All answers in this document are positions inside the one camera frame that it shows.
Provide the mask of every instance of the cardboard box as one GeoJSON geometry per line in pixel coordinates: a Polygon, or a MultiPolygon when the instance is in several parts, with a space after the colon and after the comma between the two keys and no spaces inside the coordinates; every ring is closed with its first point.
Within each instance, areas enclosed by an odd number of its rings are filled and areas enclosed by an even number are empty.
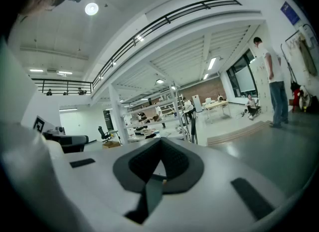
{"type": "Polygon", "coordinates": [[[103,146],[103,149],[110,149],[110,148],[117,147],[120,145],[121,144],[119,142],[108,141],[108,142],[104,143],[102,146],[103,146]]]}

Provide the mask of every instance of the window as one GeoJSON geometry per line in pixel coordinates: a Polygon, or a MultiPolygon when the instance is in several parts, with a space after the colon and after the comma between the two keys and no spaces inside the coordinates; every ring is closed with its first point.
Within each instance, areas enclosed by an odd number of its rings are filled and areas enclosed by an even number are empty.
{"type": "Polygon", "coordinates": [[[248,96],[249,94],[257,97],[256,83],[249,67],[249,64],[254,62],[254,60],[252,52],[248,50],[227,70],[235,97],[248,96]]]}

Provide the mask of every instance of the blue jeans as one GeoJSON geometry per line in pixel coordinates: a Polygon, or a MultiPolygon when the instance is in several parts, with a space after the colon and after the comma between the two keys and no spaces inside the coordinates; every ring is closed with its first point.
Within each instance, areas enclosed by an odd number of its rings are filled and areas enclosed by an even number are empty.
{"type": "Polygon", "coordinates": [[[271,102],[274,108],[274,125],[288,121],[288,100],[283,81],[269,83],[271,102]]]}

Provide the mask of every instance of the black office chair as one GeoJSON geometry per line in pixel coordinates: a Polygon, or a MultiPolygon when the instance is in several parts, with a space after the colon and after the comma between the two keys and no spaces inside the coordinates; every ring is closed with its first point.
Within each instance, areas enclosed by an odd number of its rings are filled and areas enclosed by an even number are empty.
{"type": "Polygon", "coordinates": [[[99,126],[99,132],[100,132],[100,134],[101,134],[101,138],[104,140],[103,142],[107,142],[108,140],[110,140],[111,139],[111,135],[109,135],[109,133],[104,133],[103,132],[103,129],[102,129],[102,127],[101,126],[99,126]]]}

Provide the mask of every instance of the whiteboard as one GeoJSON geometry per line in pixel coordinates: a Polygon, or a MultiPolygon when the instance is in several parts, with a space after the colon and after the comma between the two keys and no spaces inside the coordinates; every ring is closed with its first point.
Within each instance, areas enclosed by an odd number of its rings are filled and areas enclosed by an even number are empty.
{"type": "Polygon", "coordinates": [[[236,72],[235,75],[241,92],[255,90],[254,81],[251,77],[248,66],[236,72]]]}

